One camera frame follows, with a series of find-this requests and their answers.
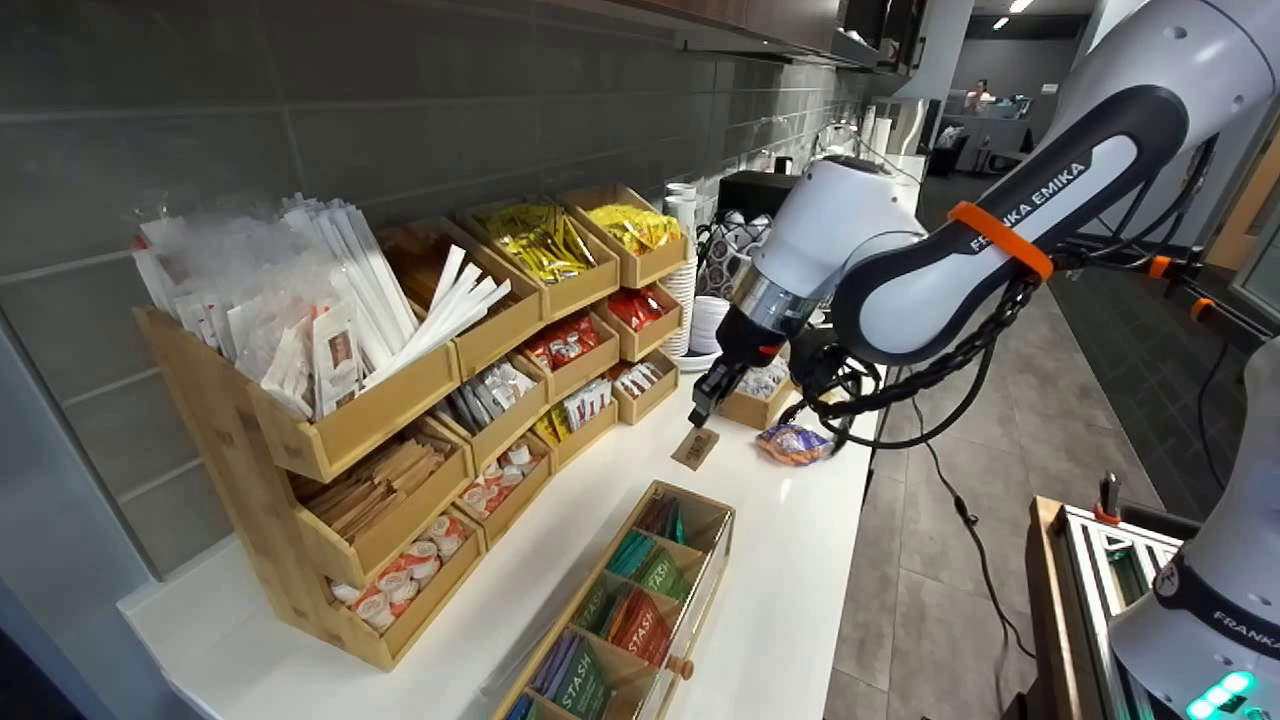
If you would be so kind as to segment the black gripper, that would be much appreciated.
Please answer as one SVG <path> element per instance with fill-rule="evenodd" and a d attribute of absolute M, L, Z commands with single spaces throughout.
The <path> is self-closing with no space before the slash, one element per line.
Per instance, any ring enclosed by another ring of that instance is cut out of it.
<path fill-rule="evenodd" d="M 715 333 L 722 357 L 692 390 L 690 425 L 703 427 L 724 398 L 745 381 L 748 370 L 766 370 L 786 342 L 778 333 L 760 333 L 756 324 L 724 324 Z"/>

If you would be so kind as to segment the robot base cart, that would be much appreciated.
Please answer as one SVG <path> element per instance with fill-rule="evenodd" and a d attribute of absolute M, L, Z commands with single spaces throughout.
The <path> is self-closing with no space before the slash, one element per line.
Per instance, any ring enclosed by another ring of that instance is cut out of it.
<path fill-rule="evenodd" d="M 1038 637 L 1030 720 L 1181 720 L 1113 655 L 1113 619 L 1151 589 L 1177 549 L 1177 535 L 1105 525 L 1055 496 L 1030 504 L 1024 567 Z"/>

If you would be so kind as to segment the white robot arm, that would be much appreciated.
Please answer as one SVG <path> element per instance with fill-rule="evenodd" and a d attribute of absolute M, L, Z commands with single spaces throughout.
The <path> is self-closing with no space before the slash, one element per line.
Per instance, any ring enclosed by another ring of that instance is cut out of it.
<path fill-rule="evenodd" d="M 833 312 L 840 351 L 940 375 L 990 298 L 1078 260 L 1079 225 L 1276 92 L 1280 0 L 1147 0 L 1078 65 L 1043 143 L 940 230 L 922 230 L 885 174 L 812 166 L 722 324 L 692 412 L 713 416 L 816 310 Z M 1276 342 L 1250 357 L 1245 392 L 1225 496 L 1107 630 L 1120 667 L 1190 720 L 1280 720 Z"/>

